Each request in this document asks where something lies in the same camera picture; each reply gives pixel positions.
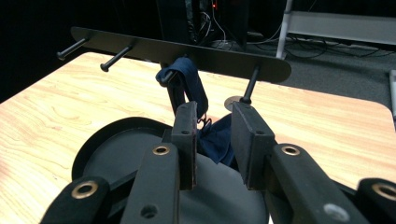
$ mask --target wood grain surface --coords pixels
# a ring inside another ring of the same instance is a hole
[[[37,223],[71,181],[84,142],[105,125],[145,117],[173,125],[160,66],[86,53],[0,105],[0,223]],[[247,80],[200,72],[208,116],[226,115],[224,101],[243,95]],[[396,134],[390,111],[357,99],[268,83],[255,87],[253,106],[278,143],[305,148],[334,180],[356,188],[364,177],[396,182]]]

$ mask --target blue fabric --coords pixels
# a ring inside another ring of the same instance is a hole
[[[197,103],[197,118],[201,118],[208,109],[208,102],[196,66],[189,58],[178,58],[172,65],[163,68],[157,74],[157,81],[160,82],[160,80],[164,79],[169,70],[181,73],[181,76],[178,77],[181,83],[178,80],[173,80],[171,83],[168,83],[168,88],[172,90],[172,105],[174,105],[174,103],[176,105],[185,103],[184,92],[186,92],[189,100]],[[202,130],[199,130],[197,138],[204,153],[213,162],[221,162],[228,166],[231,165],[233,162],[233,149],[231,148],[231,114],[213,124],[208,122]]]
[[[157,81],[165,78],[169,70],[178,71],[182,75],[184,91],[190,101],[197,103],[197,118],[201,118],[208,109],[207,97],[204,86],[198,76],[198,69],[189,58],[183,57],[175,60],[170,66],[163,68],[155,77]]]
[[[198,132],[198,139],[207,157],[215,163],[230,166],[233,161],[231,147],[231,114],[215,123],[207,123]]]

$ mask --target black metal bracket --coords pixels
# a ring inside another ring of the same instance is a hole
[[[178,190],[177,147],[148,148],[120,223],[178,223]]]
[[[108,196],[102,177],[82,177],[62,190],[40,223],[103,223],[111,208]]]
[[[164,78],[161,78],[159,83],[162,87],[168,87],[174,77],[177,77],[178,71],[168,71]]]
[[[363,179],[356,194],[344,193],[303,148],[277,144],[250,105],[233,103],[232,147],[247,188],[264,190],[275,223],[396,221],[395,183]]]
[[[178,107],[171,133],[171,142],[177,147],[180,157],[180,189],[192,189],[196,185],[196,106],[195,102],[189,102]]]
[[[126,56],[154,63],[171,64],[177,58],[188,55],[199,70],[231,77],[250,79],[251,69],[259,66],[257,80],[272,83],[286,80],[291,72],[287,62],[262,55],[203,48],[79,27],[73,27],[71,33],[77,41],[86,40],[79,44],[79,47],[115,53],[118,55],[115,59]],[[62,55],[65,56],[71,51],[73,50],[66,50],[67,53]]]

